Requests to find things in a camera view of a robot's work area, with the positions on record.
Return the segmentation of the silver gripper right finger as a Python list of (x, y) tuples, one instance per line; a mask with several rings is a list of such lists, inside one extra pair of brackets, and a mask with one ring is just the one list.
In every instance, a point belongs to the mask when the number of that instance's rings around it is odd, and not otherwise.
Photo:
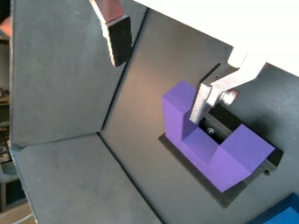
[(224, 102), (228, 106), (238, 97), (234, 87), (250, 82), (258, 75), (265, 62), (254, 55), (240, 57), (234, 65), (220, 69), (220, 63), (201, 77), (190, 105), (189, 120), (198, 124), (209, 110)]

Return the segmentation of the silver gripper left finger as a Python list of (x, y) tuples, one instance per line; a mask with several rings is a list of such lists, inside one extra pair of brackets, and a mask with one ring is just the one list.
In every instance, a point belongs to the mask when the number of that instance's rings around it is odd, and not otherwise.
[(89, 3), (106, 39), (110, 63), (118, 67), (132, 56), (130, 17), (124, 14), (118, 0), (89, 0)]

